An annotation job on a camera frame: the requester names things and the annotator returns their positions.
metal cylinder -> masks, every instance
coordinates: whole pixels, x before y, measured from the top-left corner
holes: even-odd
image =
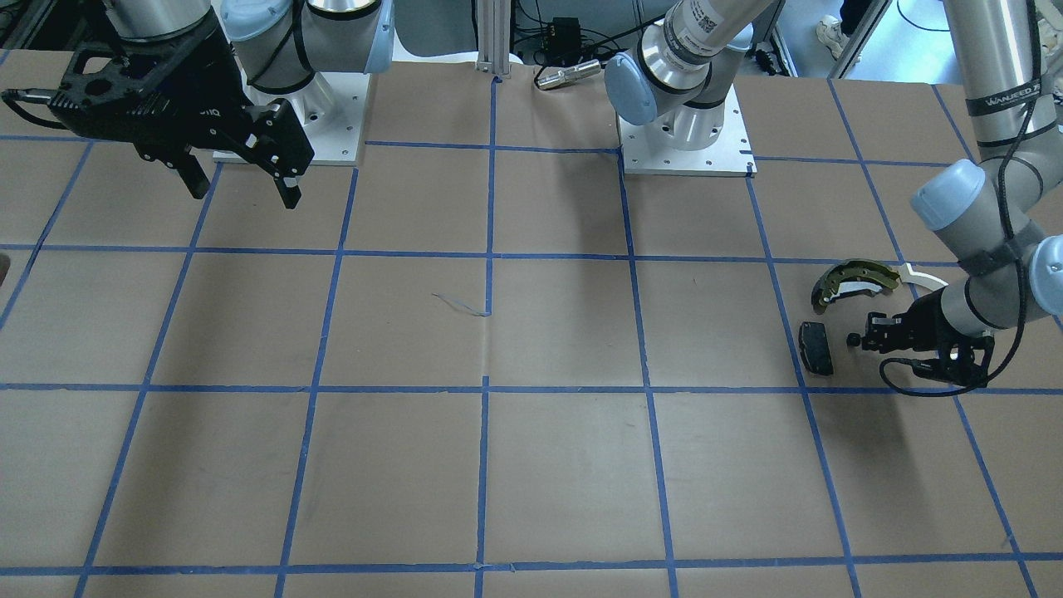
[[[963,0],[945,2],[952,45],[968,99],[978,99],[1014,89],[1033,78],[1033,51],[1025,0]],[[975,134],[983,158],[1001,155],[1007,144],[989,143],[1014,138],[1023,123],[1024,106],[974,116]],[[1051,98],[1043,97],[1027,132],[1051,125],[1056,109]]]
[[[196,24],[210,11],[210,0],[104,0],[107,18],[122,39],[165,39]]]

grid square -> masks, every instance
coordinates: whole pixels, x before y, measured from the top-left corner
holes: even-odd
[[[210,176],[214,165],[204,172]],[[97,143],[48,242],[184,246],[202,209],[162,164],[140,159],[128,143]]]
[[[664,569],[484,574],[485,598],[668,598]]]
[[[491,395],[488,562],[661,559],[639,395]]]
[[[473,562],[479,437],[476,395],[319,396],[291,562]]]
[[[1063,596],[1063,561],[1027,563],[1039,596]]]
[[[842,554],[799,395],[658,394],[657,423],[677,559]]]
[[[849,347],[845,344],[845,337],[850,332],[863,335],[867,314],[871,312],[880,312],[889,317],[907,312],[913,302],[910,287],[907,284],[901,284],[897,289],[876,296],[863,294],[846,296],[828,307],[826,313],[816,314],[812,310],[812,287],[830,268],[830,264],[812,263],[777,263],[775,266],[794,342],[798,341],[798,332],[803,322],[821,323],[827,329],[827,344],[830,348],[834,374],[825,377],[805,370],[805,385],[812,388],[883,389],[885,385],[878,375],[878,365],[885,357],[875,352]],[[890,354],[889,357],[926,359],[931,356],[932,354],[896,352]],[[890,380],[901,388],[945,388],[941,383],[916,378],[912,375],[911,369],[905,366],[890,366],[887,373]]]
[[[309,385],[334,258],[197,254],[152,381]]]
[[[344,257],[322,383],[478,387],[487,324],[454,302],[483,309],[485,270],[484,259]]]
[[[678,573],[679,592],[686,596],[853,597],[845,567],[679,569]]]
[[[183,257],[40,253],[0,335],[0,379],[139,385]]]
[[[473,574],[288,574],[286,598],[468,598],[476,581]]]
[[[269,174],[255,166],[226,164],[199,245],[336,249],[352,175],[352,168],[309,168],[299,182],[299,206],[286,209]]]
[[[737,76],[735,90],[759,155],[855,159],[853,142],[823,79]],[[799,116],[779,109],[779,99],[800,106]]]
[[[890,219],[893,234],[909,261],[955,261],[956,256],[937,235],[927,229],[918,213],[912,209],[911,199],[923,185],[930,182],[944,168],[918,166],[867,166],[882,207]]]
[[[483,150],[367,147],[348,247],[485,251],[488,161]]]
[[[149,394],[97,565],[275,565],[306,395]]]
[[[0,567],[84,563],[135,403],[135,393],[0,393]]]
[[[69,598],[77,586],[75,577],[0,577],[4,598]]]
[[[88,578],[85,598],[267,598],[275,576],[95,576]]]
[[[763,257],[745,178],[624,178],[638,255]]]
[[[794,387],[763,263],[639,263],[655,387]]]
[[[63,80],[71,52],[45,52],[40,50],[12,50],[0,67],[0,89],[9,87],[24,89],[40,87],[55,89]],[[27,112],[46,120],[55,120],[44,106],[26,105]],[[57,129],[46,129],[22,120],[7,109],[0,109],[0,135],[45,135],[50,137],[73,137],[73,133]]]
[[[494,249],[626,254],[617,156],[499,152]]]
[[[1016,563],[918,563],[857,567],[864,598],[1026,597]]]
[[[950,164],[967,156],[929,85],[832,83],[864,159]]]
[[[595,78],[540,91],[539,67],[513,65],[511,76],[497,85],[497,142],[558,149],[611,149],[619,144],[617,113]]]
[[[1063,552],[1063,401],[986,395],[961,400],[1018,545],[1028,552]]]
[[[4,309],[7,308],[7,302],[11,301],[12,294],[15,293],[18,279],[22,277],[22,272],[26,271],[26,264],[30,262],[30,254],[32,252],[4,249],[0,250],[0,253],[4,253],[11,259],[7,273],[3,276],[3,281],[0,283],[0,314],[2,314]]]
[[[642,386],[628,263],[495,259],[493,286],[493,385]]]
[[[0,242],[37,242],[84,153],[83,143],[0,140]]]
[[[490,142],[493,75],[471,63],[396,62],[373,79],[366,139]]]
[[[764,161],[754,187],[776,257],[897,258],[860,166]]]
[[[1008,548],[950,398],[821,395],[812,404],[855,554]]]

blue joint cap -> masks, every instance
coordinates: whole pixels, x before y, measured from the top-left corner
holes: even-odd
[[[1063,315],[1063,235],[1041,241],[1030,259],[1030,288],[1041,309]]]
[[[612,107],[624,120],[646,124],[657,118],[654,90],[639,63],[626,52],[617,54],[606,64],[605,88]]]
[[[735,39],[727,45],[728,50],[736,52],[748,52],[749,48],[753,48],[753,23],[745,25],[745,29],[738,32]]]
[[[985,172],[969,159],[961,159],[915,191],[912,209],[927,228],[940,230],[963,216],[984,184]]]
[[[384,0],[381,6],[381,19],[376,21],[376,35],[369,48],[369,58],[366,61],[366,72],[384,72],[391,67],[391,54],[394,48],[394,3]]]
[[[230,41],[247,41],[269,31],[291,10],[291,0],[223,0],[221,23]]]

floor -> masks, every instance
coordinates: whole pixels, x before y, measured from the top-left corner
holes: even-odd
[[[911,289],[808,301],[961,279],[907,207],[960,88],[741,78],[758,174],[647,177],[601,81],[532,72],[394,65],[292,211],[0,110],[0,596],[1063,596],[1063,325],[910,399],[844,338]]]
[[[800,76],[827,76],[834,61],[815,38],[823,15],[838,16],[841,0],[790,0],[778,32]],[[941,0],[892,0],[848,79],[907,83],[962,83]]]

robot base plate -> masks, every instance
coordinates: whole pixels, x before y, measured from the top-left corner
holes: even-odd
[[[688,176],[745,176],[757,172],[749,135],[731,87],[725,101],[727,120],[720,138],[696,151],[677,150],[668,144],[660,119],[635,125],[623,118],[620,139],[624,151],[624,172],[628,174],[681,174]]]

